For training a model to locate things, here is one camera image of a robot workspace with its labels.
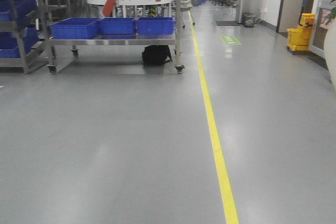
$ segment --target black backpack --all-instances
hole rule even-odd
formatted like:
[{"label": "black backpack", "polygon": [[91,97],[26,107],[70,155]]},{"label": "black backpack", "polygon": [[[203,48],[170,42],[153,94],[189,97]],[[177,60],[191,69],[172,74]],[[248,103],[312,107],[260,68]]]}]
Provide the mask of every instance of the black backpack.
[{"label": "black backpack", "polygon": [[142,53],[142,60],[145,65],[162,66],[173,61],[169,46],[148,46]]}]

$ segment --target floor mat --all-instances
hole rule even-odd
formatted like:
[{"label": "floor mat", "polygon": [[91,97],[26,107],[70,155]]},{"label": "floor mat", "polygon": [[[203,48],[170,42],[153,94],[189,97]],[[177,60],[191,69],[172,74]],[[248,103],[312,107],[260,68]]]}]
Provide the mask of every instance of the floor mat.
[{"label": "floor mat", "polygon": [[222,21],[222,20],[217,20],[216,25],[217,26],[240,26],[240,24],[236,23],[235,21]]}]

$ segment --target green floor sign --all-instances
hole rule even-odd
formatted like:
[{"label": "green floor sign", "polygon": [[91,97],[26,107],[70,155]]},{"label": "green floor sign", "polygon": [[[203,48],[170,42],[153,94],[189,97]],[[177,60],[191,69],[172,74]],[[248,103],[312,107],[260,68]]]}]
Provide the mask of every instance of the green floor sign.
[{"label": "green floor sign", "polygon": [[226,45],[241,45],[241,43],[235,36],[222,35],[221,39]]}]

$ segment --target green leaf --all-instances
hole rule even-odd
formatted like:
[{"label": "green leaf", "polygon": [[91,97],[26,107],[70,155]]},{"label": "green leaf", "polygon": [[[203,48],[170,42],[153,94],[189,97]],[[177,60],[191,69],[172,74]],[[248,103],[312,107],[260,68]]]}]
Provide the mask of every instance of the green leaf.
[{"label": "green leaf", "polygon": [[333,19],[335,19],[335,18],[336,18],[336,7],[334,7],[334,8],[331,10],[331,13],[329,13],[329,14],[326,16],[326,18],[324,19],[323,22],[325,22],[326,20],[328,20],[327,23],[326,23],[326,25],[328,25],[328,24],[329,24],[330,22],[332,22]]}]

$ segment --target trash can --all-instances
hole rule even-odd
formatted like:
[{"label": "trash can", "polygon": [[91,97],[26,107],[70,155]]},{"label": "trash can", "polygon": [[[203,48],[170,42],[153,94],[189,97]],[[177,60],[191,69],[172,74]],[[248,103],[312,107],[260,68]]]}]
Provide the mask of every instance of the trash can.
[{"label": "trash can", "polygon": [[256,15],[253,13],[244,13],[244,26],[245,27],[254,27],[256,21]]}]

